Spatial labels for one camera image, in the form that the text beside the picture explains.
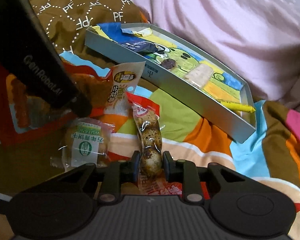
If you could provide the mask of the quail egg snack packet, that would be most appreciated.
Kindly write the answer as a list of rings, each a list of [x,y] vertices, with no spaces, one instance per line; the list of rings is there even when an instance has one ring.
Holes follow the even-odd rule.
[[[162,169],[160,106],[149,98],[126,93],[141,145],[138,187],[148,195],[181,195],[179,183],[168,183]]]

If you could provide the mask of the green label biscuit packet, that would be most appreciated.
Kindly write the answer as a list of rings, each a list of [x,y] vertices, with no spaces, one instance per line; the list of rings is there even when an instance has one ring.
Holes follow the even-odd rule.
[[[108,148],[114,128],[112,124],[92,118],[75,119],[67,127],[58,152],[50,157],[50,165],[65,171],[87,163],[108,166]]]

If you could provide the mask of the red spicy snack packet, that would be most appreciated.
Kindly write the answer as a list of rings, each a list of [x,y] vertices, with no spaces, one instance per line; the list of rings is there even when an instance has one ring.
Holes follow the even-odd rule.
[[[103,115],[113,85],[113,68],[64,63],[75,86],[89,99],[89,117]],[[52,107],[31,95],[26,86],[0,66],[0,144],[35,140],[60,129],[77,116],[69,108]]]

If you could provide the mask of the yellow snack bar packet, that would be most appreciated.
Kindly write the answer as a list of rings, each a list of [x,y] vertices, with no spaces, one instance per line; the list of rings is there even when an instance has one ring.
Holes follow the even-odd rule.
[[[254,113],[256,111],[255,107],[250,105],[246,105],[238,102],[232,102],[232,101],[225,101],[221,99],[217,99],[217,101],[231,111],[240,111],[246,113]]]

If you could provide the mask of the cream cartoon-man snack packet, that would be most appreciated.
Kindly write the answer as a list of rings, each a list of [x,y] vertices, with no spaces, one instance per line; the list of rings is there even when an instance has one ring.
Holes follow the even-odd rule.
[[[145,62],[118,64],[113,70],[113,87],[110,91],[104,114],[128,116],[130,104],[126,93],[134,93],[143,74]]]

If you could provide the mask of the rice cracker bar packet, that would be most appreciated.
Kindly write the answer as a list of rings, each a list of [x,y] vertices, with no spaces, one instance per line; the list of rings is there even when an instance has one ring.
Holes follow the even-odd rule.
[[[194,87],[203,89],[212,75],[213,69],[210,66],[206,64],[200,64],[196,68],[189,71],[183,77],[183,79]]]

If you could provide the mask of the dark dried fish packet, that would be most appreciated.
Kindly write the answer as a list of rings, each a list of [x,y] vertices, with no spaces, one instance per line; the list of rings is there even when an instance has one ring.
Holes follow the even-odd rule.
[[[176,65],[176,61],[174,59],[165,59],[162,61],[162,63],[160,64],[163,68],[165,69],[172,69],[175,67]]]

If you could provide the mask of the brown PF patterned pillow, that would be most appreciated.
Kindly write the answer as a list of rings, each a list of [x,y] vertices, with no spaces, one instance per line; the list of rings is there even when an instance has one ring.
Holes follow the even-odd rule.
[[[85,46],[85,31],[99,23],[145,23],[131,0],[29,0],[58,53],[70,52],[94,64],[109,61]]]

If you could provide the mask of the grey shallow box tray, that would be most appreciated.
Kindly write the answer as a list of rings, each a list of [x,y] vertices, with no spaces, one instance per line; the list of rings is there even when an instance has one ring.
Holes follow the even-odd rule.
[[[102,37],[93,27],[88,27],[85,32],[85,45],[116,63],[144,62],[143,79],[164,90],[218,126],[235,141],[243,143],[256,131],[255,113],[242,113],[239,115],[234,113],[169,70],[114,41]]]

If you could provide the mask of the colourful cartoon bed blanket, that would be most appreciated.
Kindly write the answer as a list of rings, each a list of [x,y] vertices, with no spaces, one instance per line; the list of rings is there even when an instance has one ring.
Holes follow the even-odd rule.
[[[288,195],[297,215],[290,237],[300,239],[300,113],[259,101],[256,131],[242,144],[167,93],[143,83],[136,94],[160,106],[164,150],[174,158],[206,166],[215,161]],[[0,193],[13,196],[61,173],[50,160],[59,155],[62,131],[13,146],[0,144]]]

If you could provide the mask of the pink hanging sheet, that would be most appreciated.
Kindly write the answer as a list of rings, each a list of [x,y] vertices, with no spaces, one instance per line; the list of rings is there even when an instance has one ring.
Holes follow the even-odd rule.
[[[300,0],[131,0],[227,65],[256,99],[300,112]]]

